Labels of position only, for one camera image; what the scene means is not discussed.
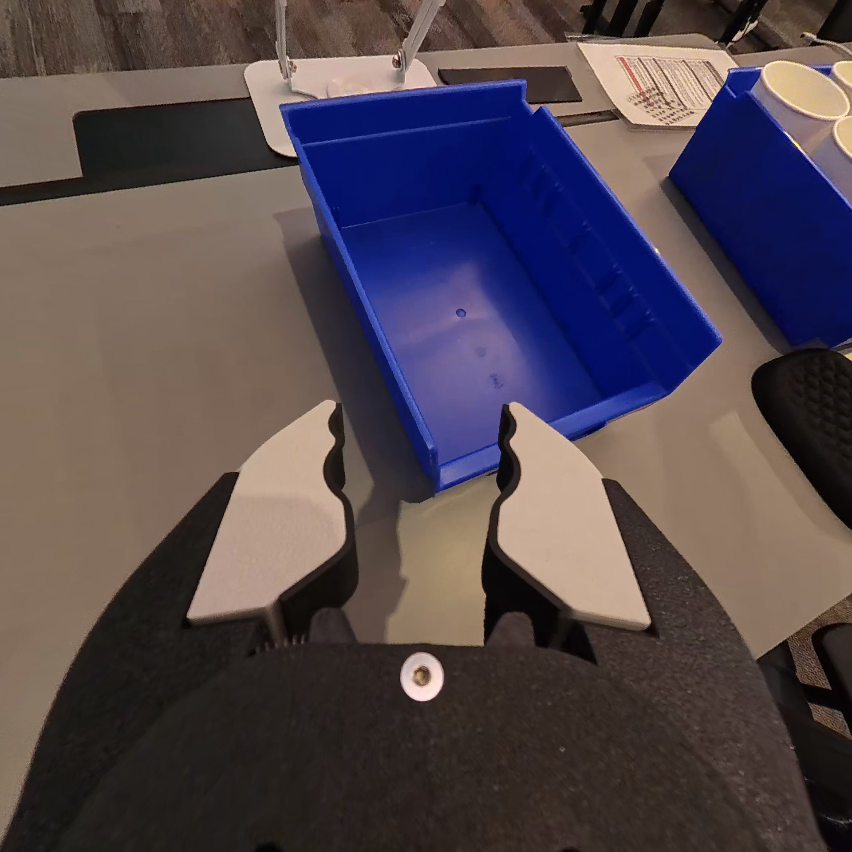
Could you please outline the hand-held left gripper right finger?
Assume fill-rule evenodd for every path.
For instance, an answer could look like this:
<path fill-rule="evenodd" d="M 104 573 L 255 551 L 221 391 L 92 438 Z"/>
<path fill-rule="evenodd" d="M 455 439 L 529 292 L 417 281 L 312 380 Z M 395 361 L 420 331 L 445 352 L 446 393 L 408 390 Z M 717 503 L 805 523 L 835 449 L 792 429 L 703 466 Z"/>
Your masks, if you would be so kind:
<path fill-rule="evenodd" d="M 498 495 L 482 560 L 485 643 L 511 613 L 539 647 L 562 649 L 579 624 L 645 632 L 652 617 L 604 478 L 525 406 L 503 406 Z"/>

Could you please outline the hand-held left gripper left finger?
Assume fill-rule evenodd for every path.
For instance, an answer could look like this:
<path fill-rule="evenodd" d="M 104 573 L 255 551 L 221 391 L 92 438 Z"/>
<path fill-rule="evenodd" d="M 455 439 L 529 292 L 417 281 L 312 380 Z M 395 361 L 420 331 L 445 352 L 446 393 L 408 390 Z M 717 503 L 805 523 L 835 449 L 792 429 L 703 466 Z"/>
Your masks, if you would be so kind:
<path fill-rule="evenodd" d="M 317 612 L 347 603 L 359 567 L 344 444 L 343 407 L 326 399 L 244 462 L 188 623 L 260 619 L 274 643 L 295 643 Z"/>

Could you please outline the blue plastic bin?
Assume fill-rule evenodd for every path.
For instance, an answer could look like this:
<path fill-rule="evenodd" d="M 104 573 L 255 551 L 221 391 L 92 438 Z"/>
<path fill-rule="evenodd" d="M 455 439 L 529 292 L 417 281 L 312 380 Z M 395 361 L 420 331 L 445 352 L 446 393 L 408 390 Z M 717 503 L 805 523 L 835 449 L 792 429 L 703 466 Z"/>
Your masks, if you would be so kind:
<path fill-rule="evenodd" d="M 793 346 L 851 335 L 847 198 L 730 70 L 670 178 Z"/>
<path fill-rule="evenodd" d="M 519 79 L 282 106 L 319 234 L 436 492 L 503 406 L 575 440 L 673 392 L 717 328 Z"/>

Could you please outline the black quilted mouse pad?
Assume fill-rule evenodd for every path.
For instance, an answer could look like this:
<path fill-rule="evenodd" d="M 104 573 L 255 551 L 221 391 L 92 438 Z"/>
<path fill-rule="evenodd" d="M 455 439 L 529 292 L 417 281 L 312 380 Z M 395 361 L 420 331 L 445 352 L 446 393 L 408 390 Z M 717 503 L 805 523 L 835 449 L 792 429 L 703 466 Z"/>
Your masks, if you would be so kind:
<path fill-rule="evenodd" d="M 851 527 L 851 363 L 808 348 L 757 368 L 751 392 L 767 424 L 833 514 Z"/>

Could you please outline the laminated instruction sheet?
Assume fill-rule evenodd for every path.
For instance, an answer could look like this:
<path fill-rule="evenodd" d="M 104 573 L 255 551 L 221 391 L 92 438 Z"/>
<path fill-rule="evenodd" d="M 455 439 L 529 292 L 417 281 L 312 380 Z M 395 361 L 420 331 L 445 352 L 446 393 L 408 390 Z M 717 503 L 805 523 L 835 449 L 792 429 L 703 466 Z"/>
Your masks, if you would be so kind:
<path fill-rule="evenodd" d="M 615 111 L 645 130 L 694 130 L 738 67 L 712 48 L 594 42 L 579 49 Z"/>

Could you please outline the instruction sheet on stand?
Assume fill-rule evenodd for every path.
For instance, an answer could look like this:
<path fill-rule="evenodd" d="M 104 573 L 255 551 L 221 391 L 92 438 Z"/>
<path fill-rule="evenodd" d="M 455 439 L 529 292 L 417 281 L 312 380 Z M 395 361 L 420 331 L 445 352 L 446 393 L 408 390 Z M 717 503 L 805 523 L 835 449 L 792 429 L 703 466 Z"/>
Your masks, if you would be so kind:
<path fill-rule="evenodd" d="M 305 59 L 288 56 L 285 1 L 274 2 L 275 49 L 281 77 L 293 94 L 320 100 L 403 89 L 444 1 L 424 1 L 398 50 L 390 56 Z"/>

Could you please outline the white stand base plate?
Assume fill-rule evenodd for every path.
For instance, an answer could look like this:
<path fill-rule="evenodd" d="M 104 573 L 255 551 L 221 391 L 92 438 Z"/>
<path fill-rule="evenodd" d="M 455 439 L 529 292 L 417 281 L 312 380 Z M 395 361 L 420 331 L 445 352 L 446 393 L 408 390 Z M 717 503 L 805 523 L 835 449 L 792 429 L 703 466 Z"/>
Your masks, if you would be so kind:
<path fill-rule="evenodd" d="M 296 158 L 296 151 L 284 125 L 282 106 L 437 85 L 420 59 L 412 61 L 405 77 L 393 66 L 390 55 L 296 59 L 294 65 L 288 78 L 278 60 L 257 61 L 244 71 L 266 143 L 286 158 Z"/>

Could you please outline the black metal stand frame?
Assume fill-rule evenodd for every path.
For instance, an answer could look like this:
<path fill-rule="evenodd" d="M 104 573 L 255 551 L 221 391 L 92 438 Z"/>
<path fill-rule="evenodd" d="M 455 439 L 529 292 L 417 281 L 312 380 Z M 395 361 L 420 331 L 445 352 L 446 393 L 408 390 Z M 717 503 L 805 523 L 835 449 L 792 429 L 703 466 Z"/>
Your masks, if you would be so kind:
<path fill-rule="evenodd" d="M 638 24 L 642 17 L 645 6 L 650 3 L 646 1 L 635 2 L 631 18 L 625 27 L 624 37 L 635 37 L 639 33 Z M 740 2 L 712 2 L 712 1 L 665 1 L 656 17 L 653 26 L 645 33 L 645 36 L 666 36 L 680 34 L 699 34 L 717 41 L 730 23 L 735 10 Z M 580 2 L 580 28 L 590 32 L 588 23 L 594 2 Z M 596 23 L 596 34 L 611 35 L 609 32 L 611 19 L 619 2 L 607 2 L 602 9 L 602 14 Z M 758 48 L 775 48 L 784 46 L 785 41 L 777 33 L 769 28 L 765 19 L 760 22 L 744 37 L 743 45 L 757 46 Z"/>

